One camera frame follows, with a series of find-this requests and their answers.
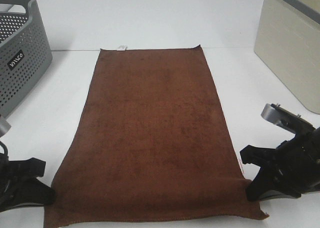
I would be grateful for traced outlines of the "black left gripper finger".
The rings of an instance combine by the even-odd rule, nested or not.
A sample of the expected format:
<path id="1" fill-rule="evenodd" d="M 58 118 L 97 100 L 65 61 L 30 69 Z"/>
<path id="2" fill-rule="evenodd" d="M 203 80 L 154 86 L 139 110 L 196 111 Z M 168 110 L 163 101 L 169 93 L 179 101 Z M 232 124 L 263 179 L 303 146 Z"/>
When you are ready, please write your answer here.
<path id="1" fill-rule="evenodd" d="M 53 204 L 56 192 L 37 178 L 20 181 L 9 189 L 7 208 L 45 206 Z"/>
<path id="2" fill-rule="evenodd" d="M 43 177 L 46 162 L 37 158 L 9 162 L 10 171 L 15 176 Z"/>

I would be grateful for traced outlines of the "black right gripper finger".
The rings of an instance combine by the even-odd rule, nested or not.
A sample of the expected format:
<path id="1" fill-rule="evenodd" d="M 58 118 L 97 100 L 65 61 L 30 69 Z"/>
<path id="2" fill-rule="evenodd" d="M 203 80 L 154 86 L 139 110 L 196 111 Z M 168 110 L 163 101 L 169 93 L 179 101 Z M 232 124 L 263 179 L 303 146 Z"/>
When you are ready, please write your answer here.
<path id="1" fill-rule="evenodd" d="M 243 164 L 255 164 L 257 166 L 274 166 L 277 164 L 275 149 L 260 148 L 247 145 L 240 151 Z"/>
<path id="2" fill-rule="evenodd" d="M 260 168 L 245 191 L 249 201 L 300 198 L 302 195 L 302 173 L 278 163 L 269 163 Z"/>

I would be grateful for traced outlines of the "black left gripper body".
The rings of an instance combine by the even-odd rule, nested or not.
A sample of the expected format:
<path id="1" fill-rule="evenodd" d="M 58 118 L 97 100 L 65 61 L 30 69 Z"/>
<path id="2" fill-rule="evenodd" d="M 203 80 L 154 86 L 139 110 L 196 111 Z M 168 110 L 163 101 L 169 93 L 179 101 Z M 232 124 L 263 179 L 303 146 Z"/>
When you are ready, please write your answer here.
<path id="1" fill-rule="evenodd" d="M 8 149 L 0 142 L 3 153 L 0 154 L 0 211 L 17 206 L 19 196 L 18 162 L 9 161 Z"/>

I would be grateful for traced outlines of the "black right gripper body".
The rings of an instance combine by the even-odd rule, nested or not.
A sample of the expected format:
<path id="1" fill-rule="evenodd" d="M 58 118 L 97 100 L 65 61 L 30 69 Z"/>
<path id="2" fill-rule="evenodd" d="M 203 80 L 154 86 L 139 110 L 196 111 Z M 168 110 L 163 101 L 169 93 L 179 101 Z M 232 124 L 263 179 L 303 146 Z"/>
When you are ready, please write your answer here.
<path id="1" fill-rule="evenodd" d="M 272 198 L 299 198 L 320 191 L 320 129 L 296 135 L 271 150 Z"/>

